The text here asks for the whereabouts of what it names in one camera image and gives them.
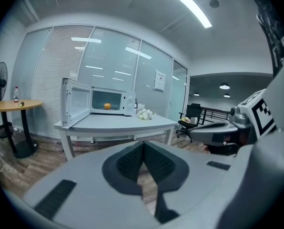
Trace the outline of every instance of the table leg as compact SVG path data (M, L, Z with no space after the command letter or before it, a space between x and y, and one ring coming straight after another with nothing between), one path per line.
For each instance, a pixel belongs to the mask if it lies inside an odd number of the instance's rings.
M71 137L68 136L67 133L62 130L60 130L60 135L61 135L62 148L64 149L67 160L69 161L75 157L72 147Z
M14 145L11 133L10 133L10 129L9 129L9 124L8 124L8 118L7 118L7 113L6 112L1 112L1 117L2 117L2 122L3 122L3 127L4 127L4 131L7 135L7 138L9 140L10 143L10 147L12 148L13 154L17 153L17 149Z
M17 153L15 153L16 158L27 158L34 154L38 149L38 142L31 139L27 121L26 110L23 109L21 112L22 127L26 140L21 141L16 144Z
M166 131L165 143L167 145L171 145L173 131L174 131L174 128L171 128L171 129Z

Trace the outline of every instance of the black chair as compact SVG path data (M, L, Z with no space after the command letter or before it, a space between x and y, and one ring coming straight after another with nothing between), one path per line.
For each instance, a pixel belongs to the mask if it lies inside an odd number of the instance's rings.
M183 128L181 128L180 130L176 130L176 133L181 133L179 135L177 135L177 138L179 138L182 135L187 135L190 138L190 142L192 142L193 140L190 137L190 130L194 127L198 126L199 123L199 119L200 119L200 115L202 113L202 108L200 107L200 104L191 104L187 106L186 109L186 117L188 117L189 119L192 117L197 117L197 123L196 124L191 124L191 123L187 123L185 121L178 121L178 123L183 126Z

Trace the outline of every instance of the fan base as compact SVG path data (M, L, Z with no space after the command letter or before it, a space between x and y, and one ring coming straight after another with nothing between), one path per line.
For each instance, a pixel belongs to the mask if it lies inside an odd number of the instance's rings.
M10 134L13 134L13 127L9 126ZM8 137L7 134L5 133L4 129L0 130L0 138L6 138Z
M36 150L38 149L38 142L35 140L32 140L33 146L29 146L27 141L21 141L15 145L17 152L14 153L14 156L16 158L27 158L34 154Z

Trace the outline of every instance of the small bottle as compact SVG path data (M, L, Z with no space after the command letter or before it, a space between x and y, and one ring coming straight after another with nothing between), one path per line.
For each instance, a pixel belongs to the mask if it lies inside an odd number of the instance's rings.
M18 103L18 96L19 96L18 87L16 86L14 91L14 103Z

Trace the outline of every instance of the standing fan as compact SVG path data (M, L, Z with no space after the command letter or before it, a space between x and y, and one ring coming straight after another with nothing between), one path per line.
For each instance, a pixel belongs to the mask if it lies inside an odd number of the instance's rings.
M4 94L5 94L5 89L7 86L7 80L8 80L8 69L5 64L5 62L0 62L0 101L2 101ZM0 137L1 138L6 138L7 135L3 130L0 131Z

